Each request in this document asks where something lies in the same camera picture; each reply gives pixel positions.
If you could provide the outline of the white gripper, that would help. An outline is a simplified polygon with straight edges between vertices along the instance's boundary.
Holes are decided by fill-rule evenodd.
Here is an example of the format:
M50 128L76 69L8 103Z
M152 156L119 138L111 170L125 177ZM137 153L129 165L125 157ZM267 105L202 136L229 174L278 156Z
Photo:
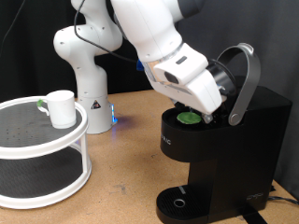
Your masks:
M189 106L202 112L205 123L213 120L212 114L220 107L222 99L214 77L207 69L183 69L154 67L158 82L154 89L171 98L177 110Z

